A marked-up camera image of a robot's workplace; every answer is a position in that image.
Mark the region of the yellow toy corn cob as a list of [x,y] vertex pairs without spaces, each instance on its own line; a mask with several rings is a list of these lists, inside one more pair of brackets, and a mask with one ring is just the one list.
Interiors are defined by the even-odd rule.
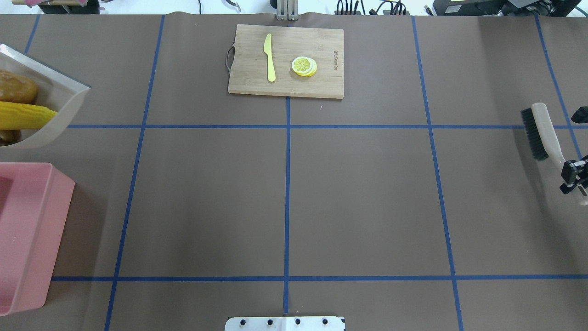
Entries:
[[56,116],[56,111],[44,106],[0,102],[1,130],[39,130]]

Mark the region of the aluminium frame post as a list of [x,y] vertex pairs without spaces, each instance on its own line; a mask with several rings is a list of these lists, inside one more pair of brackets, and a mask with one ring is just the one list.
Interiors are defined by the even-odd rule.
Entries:
[[298,0],[276,0],[278,21],[298,21]]

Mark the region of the pink plastic bin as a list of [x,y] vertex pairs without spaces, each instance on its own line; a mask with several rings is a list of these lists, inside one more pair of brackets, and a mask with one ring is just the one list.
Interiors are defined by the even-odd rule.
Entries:
[[44,306],[75,182],[50,163],[1,163],[0,314]]

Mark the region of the beige hand brush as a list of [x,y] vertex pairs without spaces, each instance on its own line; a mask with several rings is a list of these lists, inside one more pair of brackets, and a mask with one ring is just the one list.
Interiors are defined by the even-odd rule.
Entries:
[[[560,177],[561,186],[563,183],[565,183],[563,178],[561,178],[563,163],[572,159],[565,158],[561,151],[560,141],[557,137],[556,130],[553,126],[552,119],[546,104],[533,103],[531,107],[522,110],[520,114],[533,158],[539,162],[545,160],[550,161],[553,164],[554,174]],[[588,204],[587,182],[584,184],[585,194],[572,191],[566,195],[575,197],[579,205],[586,206]]]

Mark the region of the brown toy potato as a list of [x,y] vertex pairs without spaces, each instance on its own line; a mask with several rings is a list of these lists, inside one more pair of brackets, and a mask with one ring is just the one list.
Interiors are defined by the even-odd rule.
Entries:
[[33,103],[39,88],[34,80],[7,70],[0,70],[0,100],[11,103]]

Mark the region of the yellow lemon slices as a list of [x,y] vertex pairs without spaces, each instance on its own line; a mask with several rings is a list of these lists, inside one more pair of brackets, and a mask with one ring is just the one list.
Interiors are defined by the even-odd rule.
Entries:
[[291,69],[300,77],[311,77],[317,72],[317,63],[314,59],[300,56],[291,63]]

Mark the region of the black laptop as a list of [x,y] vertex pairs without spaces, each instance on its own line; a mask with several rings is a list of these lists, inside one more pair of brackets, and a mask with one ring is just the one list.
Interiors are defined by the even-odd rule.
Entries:
[[434,0],[433,9],[438,16],[497,15],[507,0]]

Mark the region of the bamboo cutting board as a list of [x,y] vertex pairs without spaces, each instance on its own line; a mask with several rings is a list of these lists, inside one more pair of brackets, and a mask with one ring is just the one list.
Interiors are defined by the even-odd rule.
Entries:
[[[267,81],[263,42],[271,33],[277,79]],[[341,100],[345,95],[344,31],[238,24],[227,90],[233,94]],[[316,61],[317,72],[300,77],[291,69],[296,57]]]

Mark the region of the yellow plastic knife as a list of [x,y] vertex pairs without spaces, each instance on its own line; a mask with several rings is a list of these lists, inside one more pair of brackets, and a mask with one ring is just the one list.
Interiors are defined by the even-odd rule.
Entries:
[[266,38],[263,42],[263,52],[266,54],[266,74],[267,74],[267,81],[275,82],[277,79],[275,73],[275,67],[273,63],[273,53],[272,53],[272,34],[268,33]]

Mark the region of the beige plastic dustpan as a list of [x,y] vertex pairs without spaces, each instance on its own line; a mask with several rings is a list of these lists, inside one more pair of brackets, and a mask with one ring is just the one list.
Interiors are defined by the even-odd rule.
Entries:
[[57,112],[56,117],[43,128],[21,130],[20,141],[13,144],[1,143],[1,148],[40,148],[50,144],[71,124],[82,107],[90,86],[7,44],[1,44],[0,52],[1,69],[33,79],[39,87],[35,104]]

